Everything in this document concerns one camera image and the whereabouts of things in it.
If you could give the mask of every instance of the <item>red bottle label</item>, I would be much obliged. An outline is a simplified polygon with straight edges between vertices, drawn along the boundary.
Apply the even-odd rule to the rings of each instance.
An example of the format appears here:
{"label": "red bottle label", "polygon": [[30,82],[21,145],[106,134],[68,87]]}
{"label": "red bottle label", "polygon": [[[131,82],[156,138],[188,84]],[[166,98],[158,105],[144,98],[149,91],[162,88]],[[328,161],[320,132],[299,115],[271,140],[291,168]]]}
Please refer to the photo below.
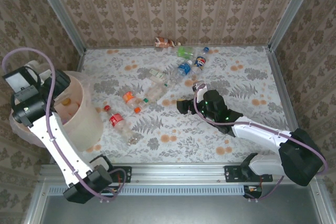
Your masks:
{"label": "red bottle label", "polygon": [[122,120],[123,120],[123,118],[120,114],[115,114],[115,115],[111,116],[111,118],[110,118],[110,122],[111,122],[113,127]]}

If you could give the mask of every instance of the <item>floral wallpaper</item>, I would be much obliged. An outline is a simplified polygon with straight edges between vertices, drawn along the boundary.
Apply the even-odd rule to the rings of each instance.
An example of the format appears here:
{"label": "floral wallpaper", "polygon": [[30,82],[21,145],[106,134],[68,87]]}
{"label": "floral wallpaper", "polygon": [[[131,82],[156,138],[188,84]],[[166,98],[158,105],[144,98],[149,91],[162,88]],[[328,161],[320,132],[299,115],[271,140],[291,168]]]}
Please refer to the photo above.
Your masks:
{"label": "floral wallpaper", "polygon": [[[213,47],[200,76],[185,77],[139,114],[127,107],[121,90],[132,90],[141,101],[153,85],[146,75],[151,68],[168,74],[183,60],[154,48],[87,50],[83,72],[92,77],[92,100],[104,122],[100,141],[83,152],[87,160],[104,154],[113,163],[216,163],[242,162],[252,152],[271,153],[254,142],[222,134],[197,115],[182,115],[176,108],[177,99],[191,99],[193,83],[204,80],[209,89],[224,97],[229,108],[256,122],[287,129],[262,46]],[[136,145],[126,145],[112,127],[103,110],[106,104],[125,118],[139,139]]]}
{"label": "floral wallpaper", "polygon": [[290,0],[62,0],[88,48],[267,44]]}
{"label": "floral wallpaper", "polygon": [[276,55],[298,123],[328,160],[336,206],[336,0],[304,0]]}
{"label": "floral wallpaper", "polygon": [[[79,56],[47,0],[0,0],[0,61],[18,47],[34,47],[50,56],[57,68],[76,69]],[[17,54],[9,60],[15,69],[34,54]],[[11,88],[0,78],[0,223],[17,224],[25,217],[40,165],[48,152],[30,145],[9,125]]]}

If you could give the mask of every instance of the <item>bottle label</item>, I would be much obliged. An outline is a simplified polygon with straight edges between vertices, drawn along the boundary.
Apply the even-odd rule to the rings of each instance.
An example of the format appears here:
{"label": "bottle label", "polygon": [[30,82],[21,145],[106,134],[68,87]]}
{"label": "bottle label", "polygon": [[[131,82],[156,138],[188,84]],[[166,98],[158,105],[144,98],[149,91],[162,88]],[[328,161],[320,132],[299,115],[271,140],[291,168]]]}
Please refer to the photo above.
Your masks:
{"label": "bottle label", "polygon": [[200,68],[203,70],[203,67],[205,65],[206,59],[202,56],[198,56],[195,60],[194,66]]}
{"label": "bottle label", "polygon": [[191,69],[190,66],[189,66],[189,64],[187,62],[182,63],[181,65],[179,65],[178,68],[183,69],[183,71],[185,72],[185,74],[188,74],[190,72],[190,69]]}
{"label": "bottle label", "polygon": [[123,118],[120,114],[115,114],[115,115],[111,116],[111,118],[110,118],[110,122],[111,122],[113,127],[122,120],[123,120]]}
{"label": "bottle label", "polygon": [[124,94],[122,98],[125,101],[125,103],[127,103],[129,100],[133,99],[134,96],[133,96],[132,92],[129,91],[126,94]]}

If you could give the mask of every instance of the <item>blue bottle label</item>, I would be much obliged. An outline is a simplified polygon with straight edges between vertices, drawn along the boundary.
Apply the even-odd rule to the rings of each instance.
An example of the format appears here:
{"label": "blue bottle label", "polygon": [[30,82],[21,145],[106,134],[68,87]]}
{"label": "blue bottle label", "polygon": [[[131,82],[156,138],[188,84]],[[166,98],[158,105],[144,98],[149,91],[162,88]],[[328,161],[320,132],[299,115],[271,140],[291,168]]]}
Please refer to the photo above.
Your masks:
{"label": "blue bottle label", "polygon": [[181,65],[179,65],[178,68],[183,69],[183,71],[185,72],[185,74],[188,74],[188,73],[190,72],[190,70],[191,70],[189,64],[186,63],[186,62],[185,62],[185,63],[182,63]]}
{"label": "blue bottle label", "polygon": [[206,59],[202,56],[198,56],[195,60],[194,66],[200,68],[203,70],[203,67],[205,65]]}

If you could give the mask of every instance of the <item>cable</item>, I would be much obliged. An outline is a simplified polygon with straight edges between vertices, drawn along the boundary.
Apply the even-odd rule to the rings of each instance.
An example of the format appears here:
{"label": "cable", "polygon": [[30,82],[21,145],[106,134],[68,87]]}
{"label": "cable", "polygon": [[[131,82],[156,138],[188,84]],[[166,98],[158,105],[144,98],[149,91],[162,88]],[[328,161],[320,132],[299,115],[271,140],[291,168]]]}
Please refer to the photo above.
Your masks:
{"label": "cable", "polygon": [[275,185],[275,187],[273,187],[273,189],[272,189],[268,194],[266,194],[265,196],[262,196],[262,197],[256,199],[256,198],[253,197],[251,194],[245,193],[245,195],[251,197],[251,199],[253,199],[253,200],[255,200],[255,201],[262,200],[262,199],[266,199],[266,198],[268,198],[272,193],[274,193],[275,189],[278,188],[278,186],[279,186],[280,183],[282,182],[283,178],[284,178],[284,176],[282,176],[282,177],[279,179],[279,181],[277,182],[277,184]]}
{"label": "cable", "polygon": [[74,169],[74,167],[70,164],[70,161],[67,159],[67,157],[64,155],[64,153],[62,152],[62,150],[60,149],[60,147],[58,146],[55,137],[51,131],[51,127],[50,127],[50,106],[51,106],[51,101],[53,99],[53,92],[54,92],[54,88],[55,88],[55,82],[56,82],[56,72],[55,72],[55,67],[54,64],[52,63],[51,59],[46,56],[43,52],[35,49],[35,48],[30,48],[30,47],[21,47],[21,48],[17,48],[14,49],[12,51],[10,51],[8,54],[6,54],[6,56],[3,58],[2,60],[2,69],[4,70],[5,73],[7,73],[6,70],[6,61],[8,60],[8,58],[17,53],[17,52],[21,52],[21,51],[32,51],[35,52],[41,56],[43,56],[47,62],[50,65],[50,69],[51,69],[51,86],[50,86],[50,91],[49,91],[49,95],[48,95],[48,99],[47,99],[47,106],[46,106],[46,124],[47,124],[47,130],[48,130],[48,134],[51,140],[53,140],[53,144],[55,146],[55,149],[57,150],[57,152],[59,153],[59,155],[62,157],[62,159],[64,160],[64,162],[67,164],[67,166],[70,168],[70,170],[73,172],[73,174],[76,176],[76,178],[78,179],[78,181],[81,183],[81,185],[91,194],[93,194],[94,196],[100,198],[101,200],[106,200],[106,201],[111,201],[111,198],[109,197],[105,197],[99,193],[97,193],[96,191],[94,191],[93,189],[91,189],[85,182],[84,180],[79,176],[78,172]]}
{"label": "cable", "polygon": [[328,163],[327,161],[324,159],[324,157],[318,153],[316,150],[314,150],[312,147],[308,146],[307,144],[304,144],[304,143],[301,143],[300,141],[298,141],[297,139],[293,138],[293,137],[290,137],[290,136],[287,136],[287,135],[284,135],[282,133],[279,133],[277,131],[274,131],[274,130],[271,130],[267,127],[264,127],[264,126],[261,126],[259,124],[256,124],[256,123],[250,123],[250,122],[232,122],[232,123],[216,123],[216,122],[213,122],[213,121],[210,121],[208,120],[207,118],[205,118],[197,109],[197,103],[196,103],[196,99],[197,99],[197,93],[199,92],[200,89],[204,88],[206,86],[205,83],[201,84],[198,89],[195,91],[195,95],[194,95],[194,109],[197,113],[197,115],[200,116],[200,118],[202,118],[205,122],[209,123],[209,124],[212,124],[212,125],[249,125],[249,126],[254,126],[254,127],[257,127],[257,128],[260,128],[264,131],[268,131],[270,133],[273,133],[274,135],[279,135],[279,136],[282,136],[284,138],[287,138],[288,140],[291,140],[292,142],[310,150],[311,152],[313,152],[316,156],[318,156],[321,161],[323,162],[323,165],[324,165],[324,169],[318,173],[316,173],[316,175],[322,175],[322,174],[325,174],[327,171],[328,171]]}

